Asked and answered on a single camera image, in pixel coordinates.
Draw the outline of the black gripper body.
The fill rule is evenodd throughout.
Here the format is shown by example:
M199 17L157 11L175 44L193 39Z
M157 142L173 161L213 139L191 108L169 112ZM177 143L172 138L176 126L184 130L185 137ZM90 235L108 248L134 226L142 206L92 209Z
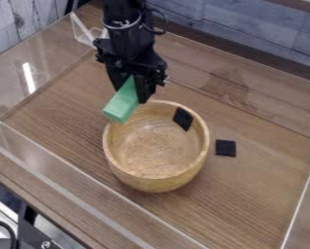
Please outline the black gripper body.
M163 86L167 63L155 52L155 35L161 35L161 32L153 31L152 20L134 18L132 21L108 21L104 18L102 25L109 37L93 41L97 61L104 65L128 65L130 77L144 75L153 80L155 86Z

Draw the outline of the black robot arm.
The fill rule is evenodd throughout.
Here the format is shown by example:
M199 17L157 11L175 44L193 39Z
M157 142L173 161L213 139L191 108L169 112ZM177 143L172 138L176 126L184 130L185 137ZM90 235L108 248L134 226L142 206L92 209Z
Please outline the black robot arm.
M101 23L108 37L92 42L113 89L120 90L132 78L140 104L167 81L167 63L155 52L155 35L165 30L155 31L153 12L159 10L149 8L145 0L102 0Z

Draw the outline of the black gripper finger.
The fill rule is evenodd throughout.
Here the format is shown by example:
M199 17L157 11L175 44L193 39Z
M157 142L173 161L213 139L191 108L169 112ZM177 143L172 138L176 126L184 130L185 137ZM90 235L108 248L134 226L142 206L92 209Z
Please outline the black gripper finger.
M132 70L128 65L116 66L113 63L105 64L106 73L110 79L113 90L118 90L124 85L125 81L132 75Z
M133 77L133 82L138 103L145 104L151 96L155 94L153 80L144 75L136 75Z

